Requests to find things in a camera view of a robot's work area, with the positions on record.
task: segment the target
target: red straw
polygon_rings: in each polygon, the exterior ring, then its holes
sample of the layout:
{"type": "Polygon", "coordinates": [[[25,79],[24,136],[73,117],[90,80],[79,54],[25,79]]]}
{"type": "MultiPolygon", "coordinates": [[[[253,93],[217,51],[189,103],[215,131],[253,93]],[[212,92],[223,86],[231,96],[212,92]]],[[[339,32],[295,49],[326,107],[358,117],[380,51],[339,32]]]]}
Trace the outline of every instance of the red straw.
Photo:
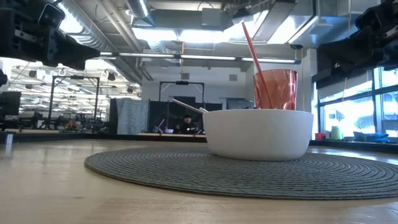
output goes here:
{"type": "Polygon", "coordinates": [[[256,52],[254,51],[253,43],[251,42],[251,38],[250,38],[250,36],[249,36],[249,32],[248,32],[248,30],[246,29],[246,26],[244,25],[244,22],[242,22],[242,27],[243,27],[244,35],[246,36],[246,40],[248,41],[248,45],[249,45],[251,57],[253,58],[254,64],[256,64],[257,71],[258,71],[259,74],[260,74],[260,79],[261,79],[261,81],[262,81],[263,84],[264,84],[264,89],[266,90],[269,104],[270,104],[270,106],[271,106],[271,109],[274,109],[274,105],[272,105],[271,97],[269,96],[269,93],[268,93],[266,81],[264,80],[264,77],[262,76],[262,69],[261,69],[261,67],[260,67],[259,60],[257,59],[257,55],[256,55],[256,52]]]}

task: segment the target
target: red plastic cup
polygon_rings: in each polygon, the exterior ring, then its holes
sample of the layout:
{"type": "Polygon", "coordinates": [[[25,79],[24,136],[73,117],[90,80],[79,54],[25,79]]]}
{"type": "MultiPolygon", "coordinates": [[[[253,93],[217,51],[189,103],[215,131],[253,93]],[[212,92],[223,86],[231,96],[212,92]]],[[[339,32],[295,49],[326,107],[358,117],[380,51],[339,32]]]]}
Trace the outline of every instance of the red plastic cup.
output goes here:
{"type": "Polygon", "coordinates": [[[296,71],[267,70],[254,75],[254,96],[256,107],[259,109],[296,110],[296,95],[296,71]],[[271,103],[267,97],[266,88],[270,94],[273,108],[271,108],[271,103]]]}

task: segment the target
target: wooden table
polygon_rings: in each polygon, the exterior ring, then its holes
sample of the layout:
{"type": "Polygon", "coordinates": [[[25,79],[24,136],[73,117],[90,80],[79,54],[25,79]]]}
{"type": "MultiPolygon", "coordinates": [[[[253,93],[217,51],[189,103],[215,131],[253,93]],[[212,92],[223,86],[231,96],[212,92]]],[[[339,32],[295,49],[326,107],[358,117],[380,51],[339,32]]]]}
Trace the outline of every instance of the wooden table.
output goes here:
{"type": "MultiPolygon", "coordinates": [[[[398,198],[266,200],[190,194],[130,184],[84,167],[87,156],[132,147],[199,143],[76,140],[0,149],[1,224],[397,224],[398,198]]],[[[309,152],[398,164],[388,154],[311,147],[309,152]]]]}
{"type": "Polygon", "coordinates": [[[201,134],[159,134],[159,133],[139,133],[141,136],[164,136],[164,137],[187,137],[187,138],[205,138],[205,135],[201,134]]]}

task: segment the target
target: person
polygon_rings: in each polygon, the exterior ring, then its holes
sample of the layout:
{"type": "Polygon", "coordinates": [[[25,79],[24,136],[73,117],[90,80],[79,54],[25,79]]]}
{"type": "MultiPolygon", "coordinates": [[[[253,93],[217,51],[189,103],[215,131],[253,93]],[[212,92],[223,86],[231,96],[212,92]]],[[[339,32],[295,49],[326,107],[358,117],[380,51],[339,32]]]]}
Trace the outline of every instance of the person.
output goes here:
{"type": "Polygon", "coordinates": [[[198,126],[192,122],[192,117],[189,114],[184,115],[184,121],[176,125],[177,134],[195,134],[198,131],[198,126]]]}

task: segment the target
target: gray placemat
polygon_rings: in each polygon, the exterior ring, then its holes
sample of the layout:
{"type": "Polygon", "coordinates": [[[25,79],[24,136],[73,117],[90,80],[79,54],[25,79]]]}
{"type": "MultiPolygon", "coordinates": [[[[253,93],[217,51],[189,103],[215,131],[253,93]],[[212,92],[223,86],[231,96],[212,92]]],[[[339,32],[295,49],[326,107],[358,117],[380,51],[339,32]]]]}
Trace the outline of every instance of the gray placemat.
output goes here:
{"type": "Polygon", "coordinates": [[[398,196],[398,166],[315,153],[263,162],[218,157],[205,147],[146,147],[101,152],[86,158],[85,165],[115,179],[201,194],[317,200],[398,196]]]}

